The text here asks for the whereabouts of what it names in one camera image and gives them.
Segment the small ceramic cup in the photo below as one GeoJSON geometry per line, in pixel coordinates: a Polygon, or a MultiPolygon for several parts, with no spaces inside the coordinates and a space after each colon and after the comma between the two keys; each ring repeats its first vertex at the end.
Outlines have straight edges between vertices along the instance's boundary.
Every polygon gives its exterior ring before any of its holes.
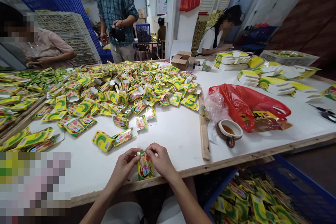
{"type": "Polygon", "coordinates": [[[232,120],[219,121],[217,123],[216,130],[219,137],[226,141],[226,144],[229,148],[233,148],[235,146],[235,141],[243,136],[242,128],[232,120]],[[227,126],[232,129],[234,134],[227,132],[223,126],[227,126]]]}

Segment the plaid shirt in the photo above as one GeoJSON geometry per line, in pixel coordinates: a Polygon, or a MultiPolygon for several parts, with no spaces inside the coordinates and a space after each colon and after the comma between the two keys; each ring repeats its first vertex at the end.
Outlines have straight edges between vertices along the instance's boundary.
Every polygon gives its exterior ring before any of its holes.
{"type": "MultiPolygon", "coordinates": [[[[105,20],[108,30],[115,20],[126,19],[129,15],[133,15],[138,20],[138,12],[134,6],[133,0],[97,0],[99,16],[105,20]]],[[[111,37],[111,43],[115,47],[124,47],[133,43],[134,33],[133,26],[122,27],[125,32],[125,42],[117,42],[111,37]]]]}

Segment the scissors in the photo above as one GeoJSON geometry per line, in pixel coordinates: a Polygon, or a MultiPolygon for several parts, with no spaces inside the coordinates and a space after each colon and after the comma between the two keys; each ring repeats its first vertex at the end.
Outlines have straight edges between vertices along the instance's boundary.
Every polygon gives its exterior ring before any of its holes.
{"type": "Polygon", "coordinates": [[[320,114],[322,115],[322,117],[324,117],[325,119],[328,119],[329,121],[336,123],[336,114],[331,110],[331,109],[324,109],[321,107],[316,107],[314,105],[311,105],[315,107],[317,110],[320,111],[320,114]]]}

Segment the brown liquid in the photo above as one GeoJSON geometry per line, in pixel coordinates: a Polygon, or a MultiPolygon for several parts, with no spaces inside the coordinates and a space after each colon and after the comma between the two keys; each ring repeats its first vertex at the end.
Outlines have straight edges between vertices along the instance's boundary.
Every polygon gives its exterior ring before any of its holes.
{"type": "Polygon", "coordinates": [[[230,127],[228,127],[228,126],[226,126],[226,125],[223,125],[222,124],[222,126],[223,126],[223,129],[227,132],[227,133],[229,133],[229,134],[231,134],[231,135],[234,135],[235,133],[233,132],[233,130],[230,128],[230,127]]]}

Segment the white shirt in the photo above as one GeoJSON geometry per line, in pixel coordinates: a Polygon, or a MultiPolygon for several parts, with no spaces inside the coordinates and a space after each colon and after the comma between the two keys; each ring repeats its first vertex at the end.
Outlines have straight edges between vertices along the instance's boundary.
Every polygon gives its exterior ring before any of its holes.
{"type": "MultiPolygon", "coordinates": [[[[221,30],[217,36],[217,46],[219,45],[222,34],[223,34],[223,31],[221,30]]],[[[214,41],[215,41],[215,28],[212,27],[204,34],[200,42],[199,48],[197,50],[197,53],[201,54],[202,49],[213,49],[214,41]]]]}

